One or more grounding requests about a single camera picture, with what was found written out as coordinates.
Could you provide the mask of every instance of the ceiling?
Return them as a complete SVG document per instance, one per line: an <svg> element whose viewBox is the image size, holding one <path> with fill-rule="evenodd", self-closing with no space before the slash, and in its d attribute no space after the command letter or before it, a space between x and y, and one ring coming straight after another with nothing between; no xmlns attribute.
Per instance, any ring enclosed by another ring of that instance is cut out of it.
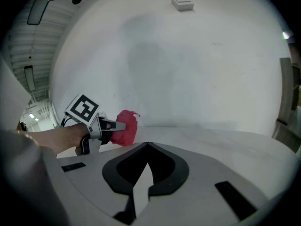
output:
<svg viewBox="0 0 301 226"><path fill-rule="evenodd" d="M36 101L48 98L49 74L57 44L72 17L89 0L74 5L71 0L50 1L39 25L28 25L34 0L28 1L15 17L8 32L7 51L11 68L22 86L29 91L24 67L33 66Z"/></svg>
<svg viewBox="0 0 301 226"><path fill-rule="evenodd" d="M49 100L43 100L42 102L32 103L25 108L23 115L20 118L20 122L25 123L28 127L37 123L36 118L39 121L49 118Z"/></svg>

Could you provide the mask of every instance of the cable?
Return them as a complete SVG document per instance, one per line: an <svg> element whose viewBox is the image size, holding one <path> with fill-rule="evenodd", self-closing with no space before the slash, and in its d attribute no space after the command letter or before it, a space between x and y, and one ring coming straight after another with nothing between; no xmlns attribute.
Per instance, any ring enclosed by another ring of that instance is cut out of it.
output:
<svg viewBox="0 0 301 226"><path fill-rule="evenodd" d="M62 119L61 127L65 126L65 119L67 118L67 116L68 116L68 113L66 113L65 116L64 116L64 118Z"/></svg>
<svg viewBox="0 0 301 226"><path fill-rule="evenodd" d="M68 120L70 120L70 119L72 119L72 117L68 118L68 119L65 121L65 123L64 123L64 127L65 127L65 125L66 125L67 121L68 121Z"/></svg>

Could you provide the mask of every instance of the black slot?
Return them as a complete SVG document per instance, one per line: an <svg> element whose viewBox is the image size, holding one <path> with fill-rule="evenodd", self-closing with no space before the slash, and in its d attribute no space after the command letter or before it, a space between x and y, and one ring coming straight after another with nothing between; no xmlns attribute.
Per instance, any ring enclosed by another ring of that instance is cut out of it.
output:
<svg viewBox="0 0 301 226"><path fill-rule="evenodd" d="M72 170L82 168L82 167L85 167L85 166L86 166L85 164L83 164L82 162L79 162L79 163L75 163L75 164L62 166L62 169L63 169L64 172L67 172L67 171L72 171Z"/></svg>
<svg viewBox="0 0 301 226"><path fill-rule="evenodd" d="M217 183L215 187L240 220L256 212L256 208L228 181Z"/></svg>
<svg viewBox="0 0 301 226"><path fill-rule="evenodd" d="M133 187L149 164L154 185L149 188L149 197L174 193L188 178L187 162L152 142L142 143L136 148L108 161L103 167L103 178L111 189L129 195L124 211L114 218L131 224L136 219Z"/></svg>

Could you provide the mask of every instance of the black strip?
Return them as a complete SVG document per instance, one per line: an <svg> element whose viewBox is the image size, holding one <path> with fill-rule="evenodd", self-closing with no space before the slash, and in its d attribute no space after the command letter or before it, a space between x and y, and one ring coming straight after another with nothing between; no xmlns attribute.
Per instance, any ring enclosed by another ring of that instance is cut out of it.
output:
<svg viewBox="0 0 301 226"><path fill-rule="evenodd" d="M64 172L67 172L67 171L72 171L72 170L82 168L82 167L85 167L85 166L86 166L85 164L83 164L82 162L79 162L79 163L70 164L70 165L67 165L67 166L62 166L62 169L63 169Z"/></svg>
<svg viewBox="0 0 301 226"><path fill-rule="evenodd" d="M20 123L22 131L27 131L27 126L24 122Z"/></svg>
<svg viewBox="0 0 301 226"><path fill-rule="evenodd" d="M285 126L287 126L287 123L279 118L276 119L276 121L278 121L281 124L284 124Z"/></svg>
<svg viewBox="0 0 301 226"><path fill-rule="evenodd" d="M215 184L215 187L227 201L234 213L243 220L256 212L256 208L250 204L228 181Z"/></svg>
<svg viewBox="0 0 301 226"><path fill-rule="evenodd" d="M108 142L111 140L112 132L109 130L103 130L102 131L102 137L100 140L102 141L102 145L108 144Z"/></svg>
<svg viewBox="0 0 301 226"><path fill-rule="evenodd" d="M89 138L88 137L82 138L82 140L80 142L80 148L81 148L83 155L90 154L90 146L89 146Z"/></svg>
<svg viewBox="0 0 301 226"><path fill-rule="evenodd" d="M133 194L129 196L125 210L118 212L114 218L127 225L130 225L136 219Z"/></svg>

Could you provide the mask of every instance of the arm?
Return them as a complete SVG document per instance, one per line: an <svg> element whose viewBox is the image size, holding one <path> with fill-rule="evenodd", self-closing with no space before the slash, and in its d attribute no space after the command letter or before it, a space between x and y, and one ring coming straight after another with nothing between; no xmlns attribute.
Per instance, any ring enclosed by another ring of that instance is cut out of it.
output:
<svg viewBox="0 0 301 226"><path fill-rule="evenodd" d="M31 136L38 145L51 148L55 154L59 154L71 147L80 146L82 138L89 134L84 124L56 128L41 132L18 131L20 134Z"/></svg>

